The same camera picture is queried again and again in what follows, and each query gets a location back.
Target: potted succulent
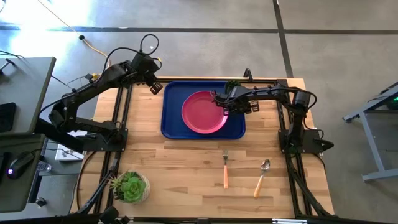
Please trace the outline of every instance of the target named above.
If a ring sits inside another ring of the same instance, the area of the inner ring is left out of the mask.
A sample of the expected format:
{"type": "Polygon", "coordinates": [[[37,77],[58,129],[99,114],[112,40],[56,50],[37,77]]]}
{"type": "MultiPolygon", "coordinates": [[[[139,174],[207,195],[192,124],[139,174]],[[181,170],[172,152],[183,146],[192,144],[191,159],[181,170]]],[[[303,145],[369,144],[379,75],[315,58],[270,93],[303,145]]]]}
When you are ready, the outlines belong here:
{"type": "Polygon", "coordinates": [[[115,199],[124,203],[141,203],[150,192],[148,179],[137,172],[126,171],[119,177],[112,177],[110,185],[115,199]]]}

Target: pink plate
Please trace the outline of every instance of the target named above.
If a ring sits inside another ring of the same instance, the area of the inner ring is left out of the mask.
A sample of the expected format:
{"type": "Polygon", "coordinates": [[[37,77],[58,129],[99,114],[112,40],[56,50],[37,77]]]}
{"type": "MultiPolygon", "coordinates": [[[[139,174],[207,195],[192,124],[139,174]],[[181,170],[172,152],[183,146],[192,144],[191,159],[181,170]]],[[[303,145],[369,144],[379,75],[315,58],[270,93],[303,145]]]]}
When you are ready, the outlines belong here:
{"type": "Polygon", "coordinates": [[[210,91],[199,91],[190,95],[182,105],[182,119],[192,131],[210,134],[224,126],[228,116],[217,106],[210,91]]]}

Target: orange-handled spoon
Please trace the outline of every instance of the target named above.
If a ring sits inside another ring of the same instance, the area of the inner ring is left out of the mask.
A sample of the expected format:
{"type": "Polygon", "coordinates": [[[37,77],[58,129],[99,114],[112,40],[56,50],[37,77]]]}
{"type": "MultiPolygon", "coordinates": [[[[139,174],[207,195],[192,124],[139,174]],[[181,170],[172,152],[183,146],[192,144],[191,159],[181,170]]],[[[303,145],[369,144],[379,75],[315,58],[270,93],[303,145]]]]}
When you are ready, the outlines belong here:
{"type": "Polygon", "coordinates": [[[269,159],[266,159],[261,163],[261,176],[260,176],[259,182],[257,184],[256,190],[254,191],[254,198],[258,198],[260,195],[262,178],[264,177],[264,174],[266,174],[266,172],[269,171],[270,165],[271,165],[271,162],[269,161],[269,159]]]}
{"type": "Polygon", "coordinates": [[[223,158],[224,158],[224,189],[227,189],[228,188],[228,169],[226,166],[226,161],[228,160],[227,149],[224,149],[223,158]]]}

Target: green plant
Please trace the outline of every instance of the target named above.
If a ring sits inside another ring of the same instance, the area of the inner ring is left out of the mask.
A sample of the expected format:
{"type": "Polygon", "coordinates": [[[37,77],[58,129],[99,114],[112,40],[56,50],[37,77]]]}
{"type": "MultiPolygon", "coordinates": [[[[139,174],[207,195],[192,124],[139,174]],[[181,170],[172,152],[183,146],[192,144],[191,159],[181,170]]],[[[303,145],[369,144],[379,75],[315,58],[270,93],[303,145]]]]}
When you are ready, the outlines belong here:
{"type": "Polygon", "coordinates": [[[116,199],[125,202],[137,202],[142,198],[146,184],[136,172],[126,171],[118,178],[112,177],[111,188],[116,199]]]}

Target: orange-handled fork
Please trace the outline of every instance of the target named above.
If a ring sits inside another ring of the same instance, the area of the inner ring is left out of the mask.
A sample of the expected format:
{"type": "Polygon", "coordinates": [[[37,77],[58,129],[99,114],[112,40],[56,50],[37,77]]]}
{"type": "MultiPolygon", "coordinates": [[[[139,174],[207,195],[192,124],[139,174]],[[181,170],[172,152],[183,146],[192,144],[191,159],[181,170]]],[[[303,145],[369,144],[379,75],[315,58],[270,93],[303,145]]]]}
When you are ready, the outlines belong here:
{"type": "Polygon", "coordinates": [[[224,158],[224,189],[227,189],[228,188],[228,169],[226,166],[226,161],[228,160],[228,150],[227,149],[224,149],[223,158],[224,158]]]}

